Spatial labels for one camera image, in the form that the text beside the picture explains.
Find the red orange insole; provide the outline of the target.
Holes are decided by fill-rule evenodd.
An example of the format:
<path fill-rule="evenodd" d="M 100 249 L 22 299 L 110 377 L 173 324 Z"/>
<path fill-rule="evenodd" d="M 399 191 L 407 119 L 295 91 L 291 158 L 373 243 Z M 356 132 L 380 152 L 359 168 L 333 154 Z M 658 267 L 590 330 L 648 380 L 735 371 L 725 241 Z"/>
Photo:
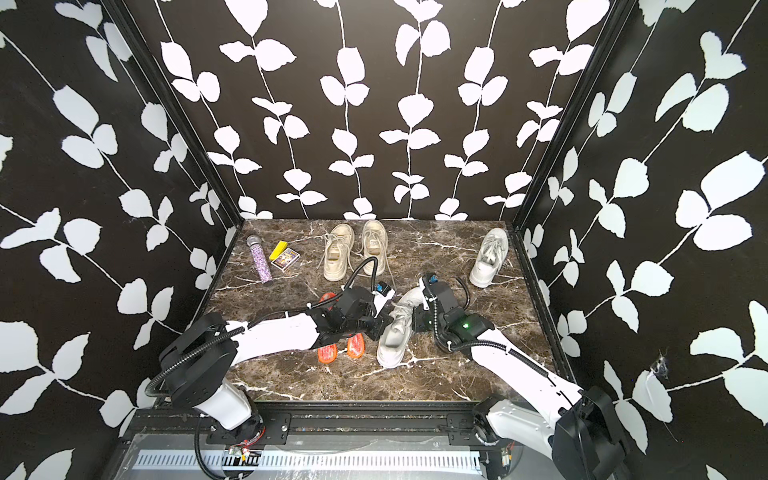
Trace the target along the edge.
<path fill-rule="evenodd" d="M 336 296 L 335 293 L 327 292 L 320 298 L 320 301 L 329 300 L 331 298 L 334 298 L 335 296 Z M 336 344 L 323 346 L 317 349 L 318 361 L 321 364 L 333 363 L 337 358 L 337 354 L 338 354 L 338 348 Z"/>

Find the beige lace sneaker one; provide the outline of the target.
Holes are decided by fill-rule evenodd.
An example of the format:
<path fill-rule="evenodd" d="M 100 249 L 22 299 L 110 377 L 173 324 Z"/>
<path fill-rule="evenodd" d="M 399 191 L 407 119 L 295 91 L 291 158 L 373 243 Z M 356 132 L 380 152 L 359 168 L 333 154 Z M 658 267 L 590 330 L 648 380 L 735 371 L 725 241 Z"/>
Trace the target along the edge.
<path fill-rule="evenodd" d="M 323 276 L 331 282 L 340 281 L 350 267 L 354 231 L 349 224 L 338 224 L 324 236 L 324 240 Z"/>
<path fill-rule="evenodd" d="M 366 275 L 381 275 L 387 265 L 388 235 L 384 225 L 378 220 L 368 220 L 362 231 L 363 256 L 375 257 L 377 263 L 368 262 L 363 267 Z"/>

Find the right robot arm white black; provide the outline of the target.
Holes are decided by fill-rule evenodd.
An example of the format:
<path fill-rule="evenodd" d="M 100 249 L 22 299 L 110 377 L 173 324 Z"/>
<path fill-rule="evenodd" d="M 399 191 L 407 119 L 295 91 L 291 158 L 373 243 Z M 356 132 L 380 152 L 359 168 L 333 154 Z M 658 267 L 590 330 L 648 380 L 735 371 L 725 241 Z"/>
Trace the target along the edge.
<path fill-rule="evenodd" d="M 430 331 L 439 349 L 460 353 L 503 380 L 525 407 L 491 396 L 473 410 L 479 443 L 529 447 L 565 479 L 618 479 L 629 445 L 615 407 L 600 388 L 585 389 L 549 371 L 516 347 L 487 318 L 467 312 L 448 283 L 424 274 L 416 287 L 414 328 Z"/>

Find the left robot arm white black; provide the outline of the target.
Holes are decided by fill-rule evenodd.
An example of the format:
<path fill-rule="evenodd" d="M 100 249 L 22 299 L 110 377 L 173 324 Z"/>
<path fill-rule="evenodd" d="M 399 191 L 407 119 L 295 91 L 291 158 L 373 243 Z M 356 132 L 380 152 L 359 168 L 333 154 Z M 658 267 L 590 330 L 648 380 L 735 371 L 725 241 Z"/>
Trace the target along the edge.
<path fill-rule="evenodd" d="M 383 312 L 394 291 L 377 280 L 379 261 L 366 258 L 340 294 L 301 308 L 274 311 L 249 322 L 204 315 L 160 355 L 161 371 L 145 388 L 149 397 L 192 408 L 224 429 L 256 425 L 249 398 L 226 379 L 235 365 L 285 351 L 310 351 L 365 334 L 378 339 L 391 318 Z"/>

